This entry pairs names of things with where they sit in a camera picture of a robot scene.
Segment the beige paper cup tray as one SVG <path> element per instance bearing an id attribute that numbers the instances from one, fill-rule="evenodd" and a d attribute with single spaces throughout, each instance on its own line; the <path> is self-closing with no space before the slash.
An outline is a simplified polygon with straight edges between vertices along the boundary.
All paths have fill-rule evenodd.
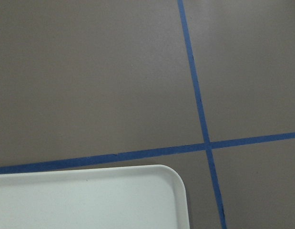
<path id="1" fill-rule="evenodd" d="M 188 229 L 184 183 L 164 165 L 0 175 L 0 229 Z"/>

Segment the brown paper table mat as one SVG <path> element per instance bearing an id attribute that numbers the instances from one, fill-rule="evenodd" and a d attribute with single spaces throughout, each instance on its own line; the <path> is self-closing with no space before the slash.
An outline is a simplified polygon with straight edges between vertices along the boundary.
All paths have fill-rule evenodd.
<path id="1" fill-rule="evenodd" d="M 295 229 L 295 0 L 0 0 L 0 173 L 151 164 Z"/>

